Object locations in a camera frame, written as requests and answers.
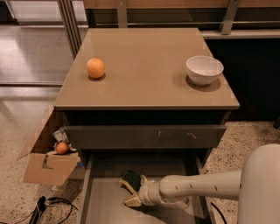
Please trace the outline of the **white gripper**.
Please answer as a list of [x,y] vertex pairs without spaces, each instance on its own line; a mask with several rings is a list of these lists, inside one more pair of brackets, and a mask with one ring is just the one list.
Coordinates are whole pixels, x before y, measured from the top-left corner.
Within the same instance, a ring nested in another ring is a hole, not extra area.
[[158,181],[148,180],[144,175],[125,174],[120,183],[132,193],[123,202],[126,207],[140,207],[142,203],[155,206],[163,202]]

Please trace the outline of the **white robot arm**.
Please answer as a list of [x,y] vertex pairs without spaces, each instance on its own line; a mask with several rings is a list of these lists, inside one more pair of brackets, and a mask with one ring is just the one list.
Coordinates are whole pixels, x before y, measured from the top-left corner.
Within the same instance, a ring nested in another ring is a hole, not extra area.
[[266,144],[252,151],[237,171],[203,175],[169,175],[148,180],[126,171],[120,182],[131,192],[127,207],[161,205],[187,209],[191,196],[238,202],[238,224],[280,224],[280,145]]

